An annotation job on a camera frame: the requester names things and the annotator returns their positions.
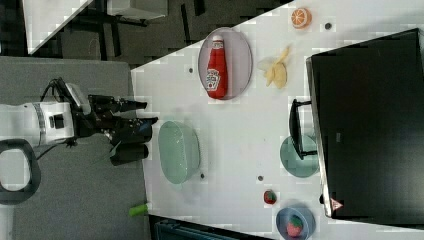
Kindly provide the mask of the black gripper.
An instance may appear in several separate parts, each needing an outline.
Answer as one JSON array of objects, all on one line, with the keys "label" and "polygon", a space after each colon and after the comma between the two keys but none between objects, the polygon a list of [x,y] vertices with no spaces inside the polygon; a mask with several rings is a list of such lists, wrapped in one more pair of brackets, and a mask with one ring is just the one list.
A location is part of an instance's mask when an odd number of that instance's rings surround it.
[{"label": "black gripper", "polygon": [[127,100],[113,96],[89,95],[88,113],[76,103],[71,104],[75,137],[84,138],[104,134],[113,146],[118,144],[147,143],[152,139],[152,125],[159,118],[125,118],[128,113],[147,107],[146,102]]}]

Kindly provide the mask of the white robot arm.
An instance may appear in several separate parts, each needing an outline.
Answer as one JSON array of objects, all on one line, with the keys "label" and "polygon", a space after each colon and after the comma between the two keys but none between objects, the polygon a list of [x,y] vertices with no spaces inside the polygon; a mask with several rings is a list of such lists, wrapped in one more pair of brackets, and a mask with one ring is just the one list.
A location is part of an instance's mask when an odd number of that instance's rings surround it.
[{"label": "white robot arm", "polygon": [[145,102],[90,95],[85,100],[33,102],[1,106],[1,203],[17,205],[35,194],[41,183],[39,158],[57,145],[74,146],[79,138],[105,135],[112,145],[114,166],[149,155],[151,118],[123,118],[122,113],[144,109]]}]

